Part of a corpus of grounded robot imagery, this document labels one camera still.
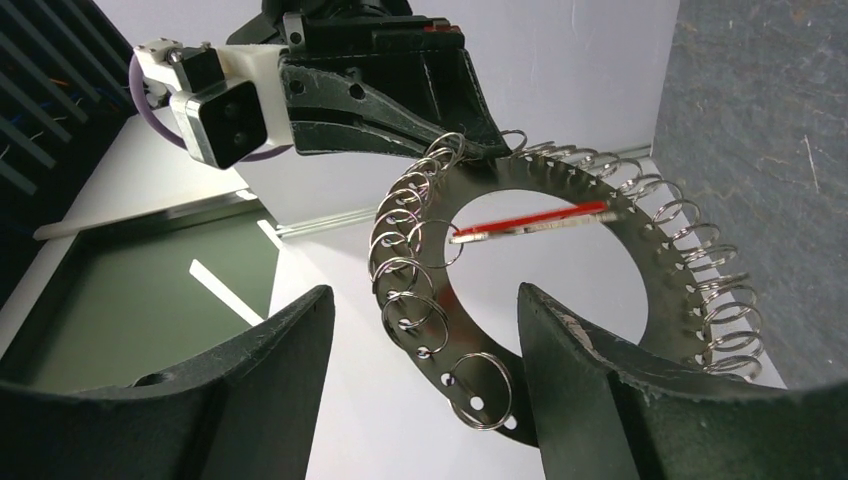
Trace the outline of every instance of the dark green panel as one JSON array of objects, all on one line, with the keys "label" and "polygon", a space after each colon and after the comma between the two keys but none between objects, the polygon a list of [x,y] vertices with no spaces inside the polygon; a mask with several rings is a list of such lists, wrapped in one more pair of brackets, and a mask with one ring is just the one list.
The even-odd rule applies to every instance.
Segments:
[{"label": "dark green panel", "polygon": [[189,274],[195,259],[266,318],[278,250],[256,222],[268,218],[251,211],[97,249],[20,381],[56,392],[125,385],[247,329]]}]

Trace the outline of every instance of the hole in metal disc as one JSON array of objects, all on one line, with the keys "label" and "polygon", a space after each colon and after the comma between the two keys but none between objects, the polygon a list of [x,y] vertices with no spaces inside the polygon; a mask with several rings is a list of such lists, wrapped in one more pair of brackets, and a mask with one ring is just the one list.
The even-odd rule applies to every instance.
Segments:
[{"label": "hole in metal disc", "polygon": [[483,399],[480,397],[471,397],[471,401],[469,403],[471,403],[471,408],[477,410],[478,412],[480,410],[483,410],[483,407],[486,406],[486,402],[484,402]]},{"label": "hole in metal disc", "polygon": [[[564,200],[524,190],[473,200],[452,220],[459,228],[555,208]],[[445,258],[452,258],[448,246]],[[586,320],[633,343],[645,332],[648,299],[639,269],[603,225],[583,225],[466,245],[447,269],[471,318],[501,346],[521,355],[518,287],[533,283]]]}]

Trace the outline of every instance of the circular metal plate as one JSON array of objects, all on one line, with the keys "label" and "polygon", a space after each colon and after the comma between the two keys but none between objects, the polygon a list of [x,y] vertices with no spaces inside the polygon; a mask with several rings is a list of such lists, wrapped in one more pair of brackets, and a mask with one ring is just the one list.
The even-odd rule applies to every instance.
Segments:
[{"label": "circular metal plate", "polygon": [[[398,181],[377,214],[369,265],[372,276],[380,265],[386,267],[374,283],[374,294],[385,306],[387,333],[451,401],[457,414],[465,415],[466,423],[494,424],[498,432],[536,445],[521,358],[495,342],[469,316],[451,286],[449,268],[433,268],[451,261],[445,258],[445,241],[450,221],[465,205],[480,196],[513,189],[573,204],[609,201],[613,209],[624,212],[623,220],[607,227],[633,258],[644,282],[648,322],[639,345],[682,363],[703,352],[709,339],[697,338],[688,322],[693,300],[687,285],[696,282],[689,271],[676,267],[682,263],[681,253],[631,200],[589,173],[542,155],[527,155],[461,162],[429,181],[411,177]],[[418,223],[423,225],[414,228]],[[417,264],[384,263],[404,257],[414,258]],[[413,295],[390,300],[397,292]],[[478,353],[486,355],[469,356]],[[499,368],[497,361],[505,368]],[[510,416],[514,420],[505,423]]]}]

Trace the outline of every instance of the gray carpet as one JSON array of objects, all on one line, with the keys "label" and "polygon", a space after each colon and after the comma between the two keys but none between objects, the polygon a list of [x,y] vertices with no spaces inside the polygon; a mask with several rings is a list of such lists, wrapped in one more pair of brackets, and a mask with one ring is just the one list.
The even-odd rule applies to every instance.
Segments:
[{"label": "gray carpet", "polygon": [[740,247],[787,385],[848,378],[848,2],[682,0],[654,157]]}]

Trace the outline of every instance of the black vent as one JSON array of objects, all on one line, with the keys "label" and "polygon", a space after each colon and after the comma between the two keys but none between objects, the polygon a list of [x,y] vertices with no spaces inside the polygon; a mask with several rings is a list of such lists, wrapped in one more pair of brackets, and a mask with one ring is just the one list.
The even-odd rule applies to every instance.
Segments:
[{"label": "black vent", "polygon": [[135,113],[131,55],[91,0],[0,0],[0,304]]}]

